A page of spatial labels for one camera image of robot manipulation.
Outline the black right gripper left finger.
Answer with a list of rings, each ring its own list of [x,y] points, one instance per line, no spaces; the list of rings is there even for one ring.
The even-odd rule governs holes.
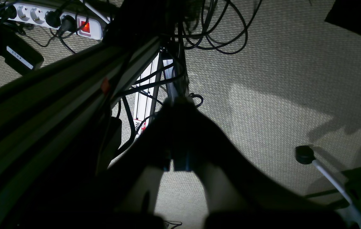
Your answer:
[[[162,108],[154,121],[107,171],[107,209],[117,215],[153,215],[164,171],[181,151],[173,121],[179,114]]]

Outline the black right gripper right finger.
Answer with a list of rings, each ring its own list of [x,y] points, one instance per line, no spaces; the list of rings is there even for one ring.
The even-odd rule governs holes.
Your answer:
[[[251,164],[222,130],[193,105],[182,105],[181,127],[192,134],[189,169],[201,180],[206,229],[321,229],[327,210],[292,193]]]

